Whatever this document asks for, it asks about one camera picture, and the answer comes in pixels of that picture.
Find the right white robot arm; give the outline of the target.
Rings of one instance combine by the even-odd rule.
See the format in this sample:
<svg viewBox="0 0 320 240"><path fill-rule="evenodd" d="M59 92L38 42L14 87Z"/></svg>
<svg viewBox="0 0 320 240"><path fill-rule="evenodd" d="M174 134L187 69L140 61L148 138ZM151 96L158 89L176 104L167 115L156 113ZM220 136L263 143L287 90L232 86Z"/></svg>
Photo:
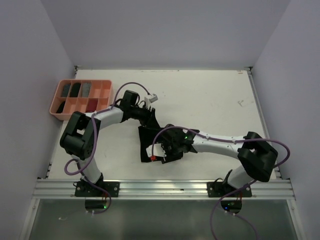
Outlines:
<svg viewBox="0 0 320 240"><path fill-rule="evenodd" d="M241 136L218 136L168 125L156 137L162 138L161 146L166 156L213 153L239 160L240 166L228 172L222 185L223 192L231 197L252 181L268 182L278 158L275 148L252 131Z"/></svg>

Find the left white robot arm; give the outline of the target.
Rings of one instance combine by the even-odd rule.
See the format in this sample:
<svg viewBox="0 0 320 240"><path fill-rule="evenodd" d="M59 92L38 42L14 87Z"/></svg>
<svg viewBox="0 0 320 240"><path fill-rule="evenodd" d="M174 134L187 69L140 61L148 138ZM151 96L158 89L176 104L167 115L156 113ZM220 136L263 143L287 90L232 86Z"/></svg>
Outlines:
<svg viewBox="0 0 320 240"><path fill-rule="evenodd" d="M144 105L139 106L140 95L127 90L121 99L106 109L81 113L75 111L60 138L60 146L72 156L64 172L68 176L81 174L81 179L88 182L86 190L92 196L103 193L103 174L99 170L94 155L97 149L99 131L114 124L123 123L129 119L138 120L142 126L157 127L155 109L151 104L158 100L156 94L148 94Z"/></svg>

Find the pink divided organizer tray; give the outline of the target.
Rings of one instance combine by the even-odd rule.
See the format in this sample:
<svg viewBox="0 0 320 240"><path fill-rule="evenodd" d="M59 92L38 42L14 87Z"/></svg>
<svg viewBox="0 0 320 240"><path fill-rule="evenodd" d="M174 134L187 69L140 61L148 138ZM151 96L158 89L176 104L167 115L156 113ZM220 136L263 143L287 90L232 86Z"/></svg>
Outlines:
<svg viewBox="0 0 320 240"><path fill-rule="evenodd" d="M72 85L81 83L78 97L69 97ZM88 97L82 97L82 84L91 83ZM61 97L62 89L65 84L71 84L67 97ZM51 102L49 113L60 121L67 121L74 112L86 113L89 99L98 99L96 111L103 110L112 104L114 99L113 83L109 79L63 79L58 83L54 97ZM63 112L56 114L56 111L65 101Z"/></svg>

